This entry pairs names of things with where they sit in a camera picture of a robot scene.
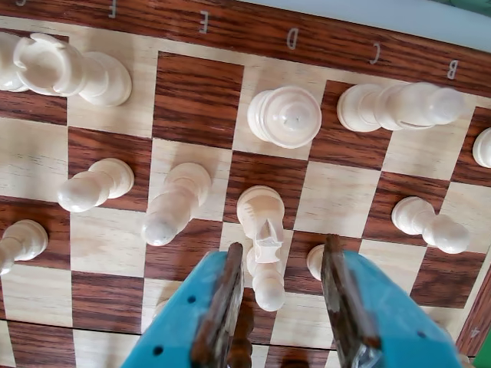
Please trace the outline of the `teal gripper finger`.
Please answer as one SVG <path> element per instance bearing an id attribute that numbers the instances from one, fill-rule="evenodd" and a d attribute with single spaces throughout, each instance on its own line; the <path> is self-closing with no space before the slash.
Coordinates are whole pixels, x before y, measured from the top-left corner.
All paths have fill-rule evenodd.
<path id="1" fill-rule="evenodd" d="M 157 313 L 123 367 L 227 367 L 243 296 L 243 246 L 210 251 Z"/>
<path id="2" fill-rule="evenodd" d="M 459 367 L 451 336 L 374 262 L 323 246 L 321 283 L 342 367 Z"/>

